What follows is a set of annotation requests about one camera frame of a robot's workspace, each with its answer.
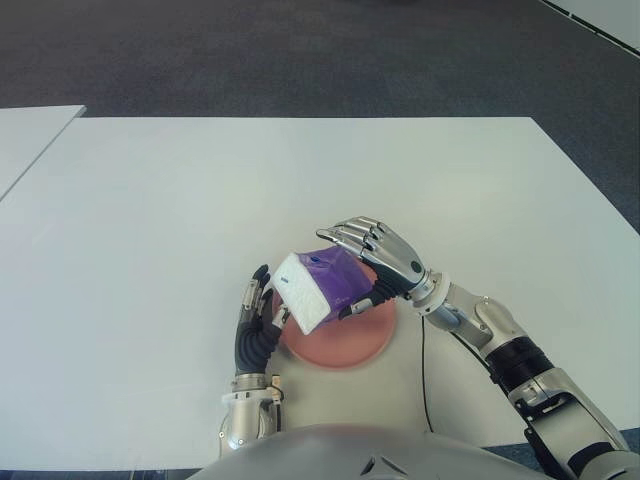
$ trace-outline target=round plate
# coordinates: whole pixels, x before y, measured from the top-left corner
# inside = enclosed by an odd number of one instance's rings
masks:
[[[361,264],[371,281],[376,275]],[[281,299],[274,292],[273,308],[277,309]],[[357,367],[378,355],[391,340],[396,324],[395,300],[352,315],[343,320],[334,320],[304,335],[298,322],[289,317],[280,341],[301,360],[330,370]]]

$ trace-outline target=wire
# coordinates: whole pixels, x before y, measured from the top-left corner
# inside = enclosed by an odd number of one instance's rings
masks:
[[[280,405],[276,405],[276,432],[282,431],[282,410]]]
[[[493,375],[493,370],[491,370],[491,367],[489,367],[489,365],[487,365],[487,362],[485,362],[482,357],[480,355],[478,355],[478,352],[476,352],[471,345],[469,345],[467,342],[465,342],[457,333],[454,332],[449,332],[451,333],[451,335],[453,335],[453,337],[458,340],[458,342],[460,342],[460,344],[466,348],[469,353],[471,355],[473,355],[476,360],[478,360],[478,362],[480,362],[480,365],[482,365],[484,367],[484,369],[489,373],[489,377],[491,377],[491,380],[497,384],[500,387],[500,390],[502,390],[502,393],[504,393],[505,395],[509,395],[509,392],[507,392],[507,390],[504,388],[504,386],[500,383],[494,380],[494,375]]]
[[[427,386],[424,374],[424,343],[425,343],[425,331],[424,331],[424,315],[422,316],[422,403],[424,405],[424,416],[427,419],[427,427],[429,431],[433,433],[433,426],[431,425],[431,418],[429,417],[429,409],[427,408]]]

